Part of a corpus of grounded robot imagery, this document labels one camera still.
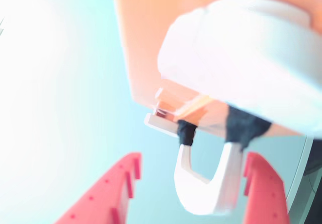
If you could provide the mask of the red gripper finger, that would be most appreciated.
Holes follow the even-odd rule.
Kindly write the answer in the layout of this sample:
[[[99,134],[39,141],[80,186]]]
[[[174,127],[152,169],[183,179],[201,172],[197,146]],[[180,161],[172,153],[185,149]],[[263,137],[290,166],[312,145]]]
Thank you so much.
[[[245,224],[289,224],[284,183],[259,153],[249,152],[244,171]]]
[[[135,180],[141,178],[141,153],[115,163],[56,223],[126,223]]]

